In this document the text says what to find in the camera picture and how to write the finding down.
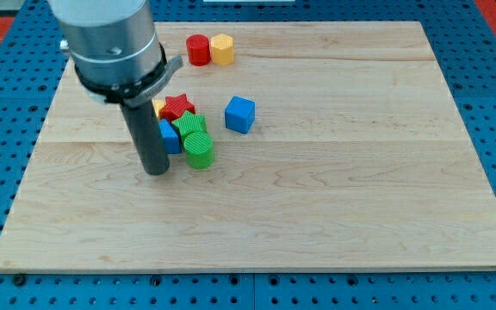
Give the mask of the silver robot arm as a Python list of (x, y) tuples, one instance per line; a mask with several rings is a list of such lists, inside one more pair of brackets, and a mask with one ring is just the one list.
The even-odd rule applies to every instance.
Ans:
[(151, 101), (183, 66), (168, 59), (147, 0), (49, 0), (81, 84), (108, 103)]

